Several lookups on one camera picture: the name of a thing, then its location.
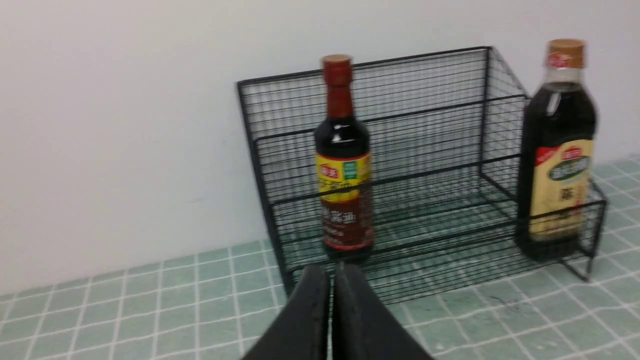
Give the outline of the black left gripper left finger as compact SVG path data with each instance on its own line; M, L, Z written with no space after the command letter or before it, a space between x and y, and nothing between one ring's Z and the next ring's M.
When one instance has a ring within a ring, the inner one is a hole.
M330 278L322 265L305 267L286 305L243 359L325 360L330 290Z

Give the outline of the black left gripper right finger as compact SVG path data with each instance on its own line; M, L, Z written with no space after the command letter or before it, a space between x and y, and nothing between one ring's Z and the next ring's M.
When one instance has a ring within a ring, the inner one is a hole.
M334 360L432 360L377 297L356 264L334 269Z

